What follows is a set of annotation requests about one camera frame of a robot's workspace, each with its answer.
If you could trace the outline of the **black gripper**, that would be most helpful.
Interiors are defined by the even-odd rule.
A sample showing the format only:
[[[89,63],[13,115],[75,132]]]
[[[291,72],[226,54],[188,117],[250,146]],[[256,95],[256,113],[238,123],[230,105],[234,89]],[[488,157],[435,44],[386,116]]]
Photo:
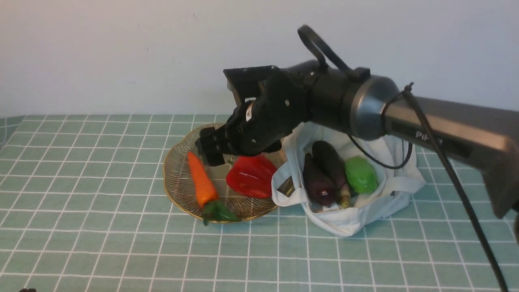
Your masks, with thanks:
[[[318,65],[224,69],[237,107],[222,133],[215,127],[200,130],[195,145],[203,163],[225,165],[222,152],[250,157],[278,151],[280,140],[309,120],[309,88],[318,70]]]

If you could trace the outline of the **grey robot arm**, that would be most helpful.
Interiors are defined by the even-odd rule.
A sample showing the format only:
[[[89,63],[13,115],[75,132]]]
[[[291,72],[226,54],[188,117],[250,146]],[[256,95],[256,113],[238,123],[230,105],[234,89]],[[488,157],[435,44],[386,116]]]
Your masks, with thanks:
[[[348,72],[310,60],[290,68],[226,69],[237,108],[221,127],[204,130],[198,154],[211,166],[223,155],[253,157],[283,150],[287,162],[271,181],[279,206],[302,204],[308,218],[339,237],[407,207],[425,184],[416,153],[405,159],[407,141],[480,170],[494,215],[518,211],[518,113],[415,97],[410,85],[399,91],[388,77],[369,69]],[[356,206],[316,213],[303,183],[304,151],[328,141],[343,155],[358,143],[380,164],[382,184],[362,195]]]

